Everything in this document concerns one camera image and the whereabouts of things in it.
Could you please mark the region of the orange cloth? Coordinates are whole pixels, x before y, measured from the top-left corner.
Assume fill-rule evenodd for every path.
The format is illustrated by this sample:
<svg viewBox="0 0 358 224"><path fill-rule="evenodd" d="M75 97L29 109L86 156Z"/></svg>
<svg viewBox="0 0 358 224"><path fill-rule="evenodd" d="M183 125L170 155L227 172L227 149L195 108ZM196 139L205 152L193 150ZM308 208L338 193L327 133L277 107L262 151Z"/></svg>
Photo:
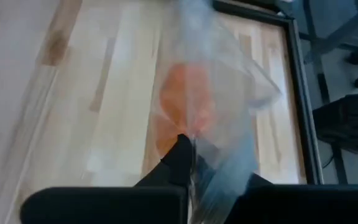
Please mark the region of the orange cloth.
<svg viewBox="0 0 358 224"><path fill-rule="evenodd" d="M157 92L159 107L152 113L155 146L166 155L184 134L194 139L206 134L216 121L215 101L207 68L198 63L170 67Z"/></svg>

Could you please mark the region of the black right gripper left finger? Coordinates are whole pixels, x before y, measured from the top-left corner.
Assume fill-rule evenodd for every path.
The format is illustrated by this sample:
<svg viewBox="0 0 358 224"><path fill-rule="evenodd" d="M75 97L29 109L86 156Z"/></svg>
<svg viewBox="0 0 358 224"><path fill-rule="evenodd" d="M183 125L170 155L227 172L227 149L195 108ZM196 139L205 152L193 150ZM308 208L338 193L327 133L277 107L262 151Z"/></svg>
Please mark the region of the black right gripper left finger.
<svg viewBox="0 0 358 224"><path fill-rule="evenodd" d="M22 224L187 224L195 150L184 135L133 187L51 187L20 207Z"/></svg>

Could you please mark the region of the clear plastic bag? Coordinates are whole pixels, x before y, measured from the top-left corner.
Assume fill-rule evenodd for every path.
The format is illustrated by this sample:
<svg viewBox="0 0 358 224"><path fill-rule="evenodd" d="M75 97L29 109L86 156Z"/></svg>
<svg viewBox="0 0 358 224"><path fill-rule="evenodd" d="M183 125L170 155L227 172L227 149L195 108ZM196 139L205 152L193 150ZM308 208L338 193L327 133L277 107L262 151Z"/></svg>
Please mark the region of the clear plastic bag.
<svg viewBox="0 0 358 224"><path fill-rule="evenodd" d="M189 139L195 155L187 224L224 224L258 168L251 114L271 104L280 90L243 52L214 12L212 0L164 1L147 133L147 148L157 154L152 113L159 108L157 92L177 63L207 68L216 104L212 129Z"/></svg>

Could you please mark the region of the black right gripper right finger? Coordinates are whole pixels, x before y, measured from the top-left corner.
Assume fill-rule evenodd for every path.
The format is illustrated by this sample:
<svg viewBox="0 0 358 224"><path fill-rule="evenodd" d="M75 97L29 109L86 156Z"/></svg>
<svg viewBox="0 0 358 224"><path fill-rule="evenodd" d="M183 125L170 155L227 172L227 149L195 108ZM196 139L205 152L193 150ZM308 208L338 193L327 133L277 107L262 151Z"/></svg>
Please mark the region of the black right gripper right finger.
<svg viewBox="0 0 358 224"><path fill-rule="evenodd" d="M273 184L254 174L224 224L358 224L358 184Z"/></svg>

